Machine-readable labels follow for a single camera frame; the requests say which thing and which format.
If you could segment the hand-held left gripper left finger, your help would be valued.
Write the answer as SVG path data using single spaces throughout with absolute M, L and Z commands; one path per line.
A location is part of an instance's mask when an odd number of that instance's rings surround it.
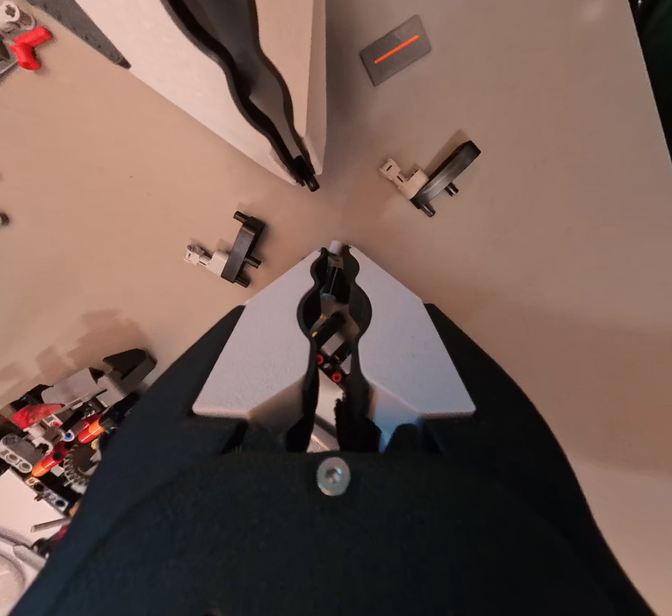
M 315 355 L 300 326 L 299 306 L 314 289 L 310 253 L 250 298 L 198 393 L 197 416 L 244 420 L 304 451 L 313 430 Z

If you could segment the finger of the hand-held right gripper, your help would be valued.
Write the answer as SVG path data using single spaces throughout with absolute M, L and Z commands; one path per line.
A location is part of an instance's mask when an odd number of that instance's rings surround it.
M 320 175 L 327 137 L 325 0 L 255 0 L 259 44 L 290 93 L 294 128 Z
M 319 189 L 255 0 L 75 0 L 130 73 L 281 179 Z

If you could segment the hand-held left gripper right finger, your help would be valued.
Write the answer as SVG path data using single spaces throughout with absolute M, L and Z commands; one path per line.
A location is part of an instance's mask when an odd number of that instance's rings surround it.
M 475 402 L 422 299 L 357 248 L 341 255 L 357 334 L 335 405 L 340 448 L 383 452 L 399 426 L 473 416 Z

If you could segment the black lego assembly red pins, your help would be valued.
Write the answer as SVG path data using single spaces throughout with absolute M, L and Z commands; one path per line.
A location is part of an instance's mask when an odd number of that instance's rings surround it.
M 351 343 L 345 333 L 346 325 L 345 315 L 337 310 L 329 316 L 321 314 L 310 328 L 318 369 L 343 390 L 351 372 Z

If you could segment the black lego beam assembly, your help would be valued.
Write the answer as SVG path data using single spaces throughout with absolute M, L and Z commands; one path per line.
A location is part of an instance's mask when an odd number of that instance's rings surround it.
M 411 176 L 405 177 L 398 164 L 387 159 L 379 168 L 380 174 L 385 177 L 417 210 L 426 217 L 432 218 L 435 209 L 432 200 L 440 193 L 446 192 L 450 196 L 458 194 L 455 184 L 457 179 L 481 154 L 481 150 L 471 140 L 460 144 L 447 158 L 431 173 L 416 169 Z
M 208 272 L 231 284 L 249 287 L 250 280 L 246 267 L 258 268 L 261 261 L 253 252 L 265 231 L 265 223 L 253 216 L 237 210 L 233 218 L 240 223 L 240 229 L 229 251 L 217 249 L 211 254 L 198 245 L 188 245 L 184 260 L 195 267 L 205 268 Z

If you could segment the dark grey lego axle assembly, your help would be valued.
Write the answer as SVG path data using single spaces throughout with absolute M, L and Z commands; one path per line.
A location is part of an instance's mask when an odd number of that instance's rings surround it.
M 343 244 L 333 240 L 328 247 L 327 268 L 320 285 L 322 314 L 329 316 L 349 303 L 350 288 L 343 270 Z

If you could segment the light grey lego rod assembly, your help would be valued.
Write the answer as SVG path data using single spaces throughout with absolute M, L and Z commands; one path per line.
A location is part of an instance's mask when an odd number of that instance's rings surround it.
M 52 33 L 15 2 L 1 3 L 1 78 L 16 69 L 38 71 L 36 51 L 53 39 Z

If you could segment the dark lego tile red stripe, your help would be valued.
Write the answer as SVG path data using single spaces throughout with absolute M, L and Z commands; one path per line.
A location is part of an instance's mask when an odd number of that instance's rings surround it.
M 359 57 L 371 84 L 378 87 L 431 51 L 423 20 L 416 14 L 363 48 Z

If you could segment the large lego vehicle model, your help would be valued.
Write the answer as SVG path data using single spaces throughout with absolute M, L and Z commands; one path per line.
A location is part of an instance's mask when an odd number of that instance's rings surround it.
M 34 570 L 41 569 L 64 536 L 103 452 L 146 388 L 156 360 L 134 348 L 103 358 L 55 385 L 37 385 L 6 407 L 1 421 L 1 474 L 26 485 L 36 501 L 61 519 L 37 541 L 1 530 L 1 543 Z

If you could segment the white rounded board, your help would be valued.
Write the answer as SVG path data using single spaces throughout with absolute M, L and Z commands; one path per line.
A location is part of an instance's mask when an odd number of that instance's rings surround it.
M 1 476 L 1 614 L 8 615 L 46 563 L 64 519 L 11 469 Z

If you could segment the person's green shirt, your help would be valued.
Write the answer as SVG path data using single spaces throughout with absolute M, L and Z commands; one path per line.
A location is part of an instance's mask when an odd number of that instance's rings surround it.
M 628 0 L 671 151 L 671 0 Z

